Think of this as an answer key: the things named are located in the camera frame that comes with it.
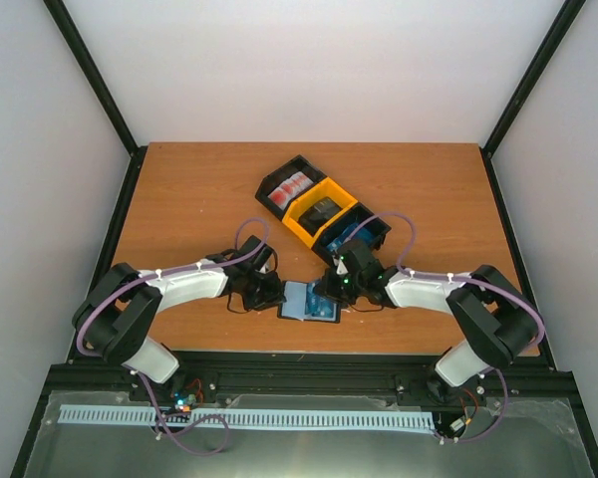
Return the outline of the black bin with blue cards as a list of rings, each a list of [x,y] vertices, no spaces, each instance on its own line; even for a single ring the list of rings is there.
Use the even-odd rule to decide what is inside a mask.
[[[333,266],[335,264],[335,261],[337,260],[337,251],[335,254],[332,254],[326,249],[326,246],[330,241],[337,237],[348,225],[354,222],[358,222],[359,226],[349,237],[353,238],[353,235],[356,232],[358,232],[362,227],[366,227],[374,236],[372,242],[368,244],[369,247],[372,250],[379,250],[383,246],[386,237],[391,232],[392,228],[383,219],[373,218],[373,216],[373,211],[371,211],[363,203],[358,202],[349,210],[347,210],[343,215],[335,219],[331,225],[328,225],[324,229],[324,231],[318,235],[315,243],[311,247],[311,250],[325,264],[327,264],[328,266]]]

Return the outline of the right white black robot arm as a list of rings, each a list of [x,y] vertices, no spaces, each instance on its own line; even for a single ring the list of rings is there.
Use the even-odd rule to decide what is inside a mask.
[[[463,340],[434,365],[433,379],[451,388],[514,362],[544,338],[537,311],[492,266],[472,273],[427,273],[369,266],[326,271],[315,293],[345,307],[360,297],[379,308],[425,309],[453,316]]]

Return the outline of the black leather card holder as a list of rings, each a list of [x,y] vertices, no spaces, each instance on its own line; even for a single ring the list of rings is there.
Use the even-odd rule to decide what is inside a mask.
[[[338,324],[340,306],[315,291],[317,281],[283,283],[284,301],[278,306],[277,317],[300,322]]]

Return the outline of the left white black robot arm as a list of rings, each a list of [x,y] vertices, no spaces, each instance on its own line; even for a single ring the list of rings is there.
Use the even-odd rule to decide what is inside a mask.
[[[243,309],[261,311],[284,301],[282,281],[262,259],[221,254],[165,270],[139,271],[127,263],[114,266],[75,313],[76,348],[148,377],[163,399],[181,398],[187,376],[166,346],[149,337],[155,316],[200,299],[238,294]]]

